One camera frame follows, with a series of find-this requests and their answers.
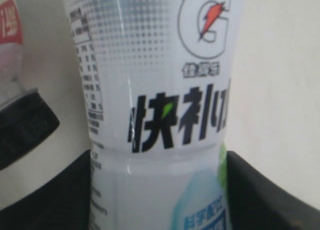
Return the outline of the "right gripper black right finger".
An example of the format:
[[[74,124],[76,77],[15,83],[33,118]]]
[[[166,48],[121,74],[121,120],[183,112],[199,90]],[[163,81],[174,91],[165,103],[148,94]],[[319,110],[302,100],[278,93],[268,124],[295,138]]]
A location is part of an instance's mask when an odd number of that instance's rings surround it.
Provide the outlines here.
[[[320,212],[227,152],[227,183],[233,229],[319,229]]]

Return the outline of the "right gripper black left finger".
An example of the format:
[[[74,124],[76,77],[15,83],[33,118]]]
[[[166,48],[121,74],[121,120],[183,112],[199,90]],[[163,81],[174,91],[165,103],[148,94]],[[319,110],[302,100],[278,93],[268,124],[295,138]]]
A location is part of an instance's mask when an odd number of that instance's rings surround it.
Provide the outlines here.
[[[0,212],[1,229],[88,229],[90,151],[44,186]]]

